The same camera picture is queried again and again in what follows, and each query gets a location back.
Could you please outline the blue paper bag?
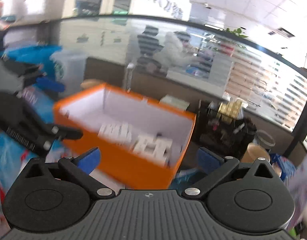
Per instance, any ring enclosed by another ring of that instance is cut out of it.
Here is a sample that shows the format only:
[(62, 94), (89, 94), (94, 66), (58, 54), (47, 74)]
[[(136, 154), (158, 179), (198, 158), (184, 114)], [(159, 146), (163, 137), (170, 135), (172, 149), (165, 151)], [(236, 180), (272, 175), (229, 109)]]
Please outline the blue paper bag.
[(57, 51), (61, 51), (62, 46), (55, 45), (39, 45), (25, 46), (18, 48), (9, 48), (4, 51), (8, 57), (18, 62), (41, 64), (42, 70), (47, 76), (55, 80), (54, 62), (50, 59), (51, 55)]

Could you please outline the blue tissue pack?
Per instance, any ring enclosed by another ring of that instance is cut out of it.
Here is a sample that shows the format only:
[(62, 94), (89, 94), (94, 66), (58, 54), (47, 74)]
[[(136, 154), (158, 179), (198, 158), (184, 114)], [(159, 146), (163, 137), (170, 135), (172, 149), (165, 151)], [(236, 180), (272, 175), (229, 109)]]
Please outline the blue tissue pack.
[(295, 165), (286, 157), (276, 153), (271, 153), (269, 156), (271, 158), (271, 165), (277, 170), (282, 181), (285, 181), (295, 173)]

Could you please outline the colourful AGON desk mat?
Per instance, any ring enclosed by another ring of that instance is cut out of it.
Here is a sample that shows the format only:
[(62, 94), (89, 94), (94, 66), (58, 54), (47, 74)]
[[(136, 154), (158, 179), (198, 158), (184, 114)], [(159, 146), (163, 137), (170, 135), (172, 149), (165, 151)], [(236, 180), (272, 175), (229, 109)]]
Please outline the colourful AGON desk mat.
[[(43, 121), (54, 122), (54, 101), (38, 89), (38, 87), (31, 86), (25, 88), (22, 91), (22, 97), (32, 105)], [(46, 162), (57, 162), (60, 158), (66, 156), (77, 157), (78, 155), (66, 148), (62, 142), (56, 141), (47, 155)], [(7, 193), (21, 170), (30, 158), (34, 157), (37, 157), (34, 153), (26, 152), (25, 148), (10, 139), (5, 133), (0, 132), (0, 212), (1, 195), (4, 196)], [(120, 189), (126, 189), (125, 185), (99, 170), (95, 169), (90, 173), (90, 176), (113, 189), (115, 193), (118, 193)]]

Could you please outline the white Starbucks plastic cup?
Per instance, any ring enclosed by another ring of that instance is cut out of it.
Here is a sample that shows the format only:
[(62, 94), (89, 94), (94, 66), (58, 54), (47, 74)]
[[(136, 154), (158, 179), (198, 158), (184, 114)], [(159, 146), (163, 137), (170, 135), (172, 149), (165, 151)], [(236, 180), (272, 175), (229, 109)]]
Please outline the white Starbucks plastic cup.
[(50, 60), (54, 62), (56, 81), (65, 85), (65, 90), (60, 93), (62, 98), (80, 91), (87, 58), (88, 55), (83, 51), (65, 49), (50, 56)]

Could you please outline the right brown paper cup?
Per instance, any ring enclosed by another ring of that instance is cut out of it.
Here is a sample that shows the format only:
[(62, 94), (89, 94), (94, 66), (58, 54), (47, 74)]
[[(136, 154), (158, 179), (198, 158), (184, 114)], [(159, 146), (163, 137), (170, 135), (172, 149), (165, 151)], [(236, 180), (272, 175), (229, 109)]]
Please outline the right brown paper cup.
[(269, 153), (263, 147), (250, 143), (240, 161), (242, 163), (253, 163), (258, 158), (263, 158), (270, 161)]

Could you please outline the brown paper cup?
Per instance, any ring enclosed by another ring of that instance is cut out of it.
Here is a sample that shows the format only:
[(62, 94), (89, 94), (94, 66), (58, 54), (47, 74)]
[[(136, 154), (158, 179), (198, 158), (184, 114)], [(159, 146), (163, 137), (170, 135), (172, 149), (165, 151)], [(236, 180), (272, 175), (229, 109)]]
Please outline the brown paper cup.
[(269, 153), (263, 147), (250, 143), (240, 161), (242, 163), (253, 163), (258, 158), (263, 158), (270, 161)]
[(81, 87), (82, 90), (85, 90), (85, 89), (92, 88), (92, 87), (94, 87), (94, 86), (101, 85), (102, 83), (104, 83), (104, 81), (98, 80), (98, 79), (85, 79), (85, 80), (80, 84), (80, 87)]

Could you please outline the left brown paper cup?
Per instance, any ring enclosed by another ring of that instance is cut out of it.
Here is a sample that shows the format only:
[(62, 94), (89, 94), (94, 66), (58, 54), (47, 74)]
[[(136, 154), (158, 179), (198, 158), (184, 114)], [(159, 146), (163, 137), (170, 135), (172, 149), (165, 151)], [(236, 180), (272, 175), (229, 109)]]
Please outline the left brown paper cup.
[(98, 80), (98, 79), (85, 79), (85, 80), (80, 84), (80, 87), (81, 87), (82, 90), (85, 90), (85, 89), (92, 88), (92, 87), (94, 87), (94, 86), (101, 85), (102, 83), (104, 83), (104, 81)]

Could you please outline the glass jar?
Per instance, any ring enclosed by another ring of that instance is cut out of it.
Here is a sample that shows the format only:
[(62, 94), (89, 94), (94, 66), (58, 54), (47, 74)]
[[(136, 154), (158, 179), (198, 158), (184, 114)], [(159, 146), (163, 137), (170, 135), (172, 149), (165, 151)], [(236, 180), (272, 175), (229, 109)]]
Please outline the glass jar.
[(253, 142), (264, 148), (267, 152), (270, 152), (275, 146), (275, 139), (264, 130), (257, 130)]

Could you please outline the black mesh desk organizer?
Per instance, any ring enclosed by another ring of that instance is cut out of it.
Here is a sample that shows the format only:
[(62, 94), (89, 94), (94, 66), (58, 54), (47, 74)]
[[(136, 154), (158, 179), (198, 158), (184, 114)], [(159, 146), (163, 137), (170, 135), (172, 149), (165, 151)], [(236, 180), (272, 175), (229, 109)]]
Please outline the black mesh desk organizer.
[(199, 101), (194, 141), (222, 157), (241, 159), (257, 132), (250, 118), (233, 119), (219, 113), (219, 103)]

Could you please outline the orange cardboard box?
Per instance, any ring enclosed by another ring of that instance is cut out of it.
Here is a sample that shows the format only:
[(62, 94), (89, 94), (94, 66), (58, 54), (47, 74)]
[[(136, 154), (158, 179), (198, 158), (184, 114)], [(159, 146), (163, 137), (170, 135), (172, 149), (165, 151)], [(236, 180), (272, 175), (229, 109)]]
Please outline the orange cardboard box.
[[(100, 149), (105, 174), (132, 189), (167, 189), (188, 148), (196, 116), (141, 94), (101, 84), (59, 100), (55, 122), (82, 130), (79, 140), (65, 140), (74, 153)], [(135, 152), (140, 138), (171, 141), (157, 157)]]

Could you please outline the white plastic socket plate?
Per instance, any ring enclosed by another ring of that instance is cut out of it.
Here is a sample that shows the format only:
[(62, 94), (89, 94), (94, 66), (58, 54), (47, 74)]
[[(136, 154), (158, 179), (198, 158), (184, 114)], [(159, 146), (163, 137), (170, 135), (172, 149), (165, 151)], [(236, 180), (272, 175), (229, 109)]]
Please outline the white plastic socket plate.
[(98, 131), (98, 137), (108, 139), (149, 161), (160, 165), (169, 165), (173, 141), (162, 137), (161, 134), (150, 135), (134, 130), (133, 127), (123, 122), (121, 124), (102, 124)]

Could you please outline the yellow building block toy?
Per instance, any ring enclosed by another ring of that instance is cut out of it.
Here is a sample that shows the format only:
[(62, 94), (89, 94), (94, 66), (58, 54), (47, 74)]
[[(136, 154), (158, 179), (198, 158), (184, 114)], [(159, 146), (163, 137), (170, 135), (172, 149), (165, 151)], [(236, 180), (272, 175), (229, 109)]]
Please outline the yellow building block toy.
[(244, 117), (242, 103), (241, 99), (228, 103), (222, 102), (218, 108), (217, 117), (227, 124), (242, 120)]

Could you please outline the green white box stack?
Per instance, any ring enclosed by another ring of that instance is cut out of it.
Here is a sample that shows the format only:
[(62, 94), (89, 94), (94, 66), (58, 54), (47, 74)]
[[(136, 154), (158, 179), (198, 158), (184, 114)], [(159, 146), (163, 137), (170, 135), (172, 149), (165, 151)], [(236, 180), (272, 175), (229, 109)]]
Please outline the green white box stack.
[(161, 98), (159, 102), (175, 107), (181, 111), (186, 111), (190, 105), (189, 102), (175, 98), (171, 95), (165, 95), (164, 97)]

